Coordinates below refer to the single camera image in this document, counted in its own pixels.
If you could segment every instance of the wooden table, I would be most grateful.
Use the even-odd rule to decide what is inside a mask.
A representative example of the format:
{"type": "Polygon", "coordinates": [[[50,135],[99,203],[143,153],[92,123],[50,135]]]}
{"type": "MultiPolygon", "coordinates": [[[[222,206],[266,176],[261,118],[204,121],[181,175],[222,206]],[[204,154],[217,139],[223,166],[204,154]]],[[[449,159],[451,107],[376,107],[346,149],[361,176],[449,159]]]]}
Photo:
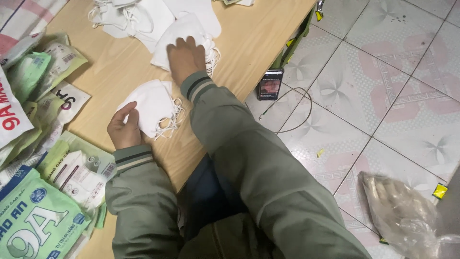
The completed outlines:
{"type": "MultiPolygon", "coordinates": [[[[252,7],[212,3],[222,26],[215,39],[222,53],[213,76],[243,101],[260,81],[291,34],[304,20],[315,0],[258,0],[252,7]]],[[[161,79],[168,72],[150,64],[152,55],[135,38],[115,39],[87,20],[92,0],[71,0],[48,25],[47,32],[64,31],[71,45],[87,59],[66,81],[82,89],[91,99],[68,127],[72,133],[109,152],[114,151],[106,132],[117,106],[139,85],[161,79]]],[[[192,105],[173,85],[173,98],[192,105]]],[[[156,161],[171,178],[176,190],[185,183],[205,154],[186,119],[170,139],[146,140],[152,144],[156,161]]],[[[116,217],[108,215],[103,230],[95,230],[78,258],[113,258],[111,241],[116,217]]]]}

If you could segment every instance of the tile floor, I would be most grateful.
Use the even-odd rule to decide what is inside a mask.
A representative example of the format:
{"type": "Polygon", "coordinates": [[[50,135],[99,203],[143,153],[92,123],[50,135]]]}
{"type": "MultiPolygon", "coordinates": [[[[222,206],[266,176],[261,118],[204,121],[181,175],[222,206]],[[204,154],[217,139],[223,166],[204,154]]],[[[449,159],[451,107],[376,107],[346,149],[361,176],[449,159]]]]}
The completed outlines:
{"type": "Polygon", "coordinates": [[[426,198],[460,160],[460,0],[329,0],[285,67],[272,101],[246,99],[337,200],[346,227],[374,259],[400,259],[379,243],[360,171],[400,179],[426,198]],[[320,158],[316,153],[324,149],[320,158]]]}

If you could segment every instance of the smartphone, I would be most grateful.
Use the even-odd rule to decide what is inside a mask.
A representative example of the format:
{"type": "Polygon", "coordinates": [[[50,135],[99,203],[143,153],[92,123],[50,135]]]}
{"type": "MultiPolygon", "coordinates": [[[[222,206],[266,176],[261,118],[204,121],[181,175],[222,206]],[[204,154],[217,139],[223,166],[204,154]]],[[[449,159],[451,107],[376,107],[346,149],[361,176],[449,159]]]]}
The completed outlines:
{"type": "Polygon", "coordinates": [[[258,100],[277,100],[283,80],[284,69],[269,69],[257,85],[258,100]]]}

